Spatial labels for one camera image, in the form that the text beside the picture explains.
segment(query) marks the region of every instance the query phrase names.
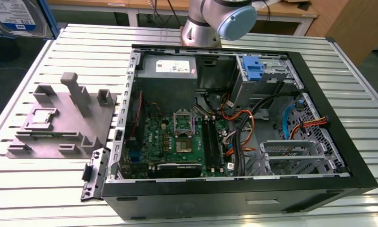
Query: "metal bracket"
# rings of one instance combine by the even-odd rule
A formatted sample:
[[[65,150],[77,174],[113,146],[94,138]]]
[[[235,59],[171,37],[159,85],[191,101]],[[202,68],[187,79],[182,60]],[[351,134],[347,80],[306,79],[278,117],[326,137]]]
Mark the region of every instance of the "metal bracket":
[[[101,148],[93,152],[89,164],[85,164],[82,180],[85,181],[81,194],[81,202],[102,201],[101,193],[106,179],[106,165],[109,161],[109,148]]]

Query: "metal table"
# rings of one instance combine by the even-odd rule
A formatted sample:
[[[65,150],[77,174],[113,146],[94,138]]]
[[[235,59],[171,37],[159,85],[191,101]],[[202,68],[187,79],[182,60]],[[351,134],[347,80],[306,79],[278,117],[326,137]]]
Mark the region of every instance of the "metal table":
[[[35,101],[35,86],[45,83],[66,91],[59,77],[70,71],[87,92],[106,88],[121,94],[131,43],[178,45],[179,31],[69,24],[59,38],[46,42],[0,116],[0,226],[378,226],[378,189],[308,213],[123,221],[105,202],[79,203],[86,160],[7,159],[6,147]],[[249,34],[223,41],[223,47],[302,53],[378,180],[378,95],[336,44],[323,38]]]

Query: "black plastic tab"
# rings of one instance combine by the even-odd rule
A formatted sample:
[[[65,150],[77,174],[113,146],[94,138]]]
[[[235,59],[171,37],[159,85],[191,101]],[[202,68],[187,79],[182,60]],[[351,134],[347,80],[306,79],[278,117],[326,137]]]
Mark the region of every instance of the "black plastic tab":
[[[93,166],[89,166],[85,163],[85,167],[83,167],[83,173],[82,173],[82,177],[81,180],[83,180],[85,182],[89,182],[90,180],[90,175],[93,174]]]

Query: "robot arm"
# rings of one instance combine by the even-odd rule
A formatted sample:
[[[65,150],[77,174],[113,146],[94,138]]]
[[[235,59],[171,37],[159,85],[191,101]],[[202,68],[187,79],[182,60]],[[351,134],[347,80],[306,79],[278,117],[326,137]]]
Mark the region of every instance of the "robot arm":
[[[182,45],[217,47],[219,37],[239,39],[257,21],[251,0],[190,0]]]

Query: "chip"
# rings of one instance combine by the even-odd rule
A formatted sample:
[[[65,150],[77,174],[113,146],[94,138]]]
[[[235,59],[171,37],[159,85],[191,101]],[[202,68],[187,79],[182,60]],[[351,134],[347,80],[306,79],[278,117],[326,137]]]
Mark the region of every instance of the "chip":
[[[177,138],[177,153],[191,153],[191,138]]]

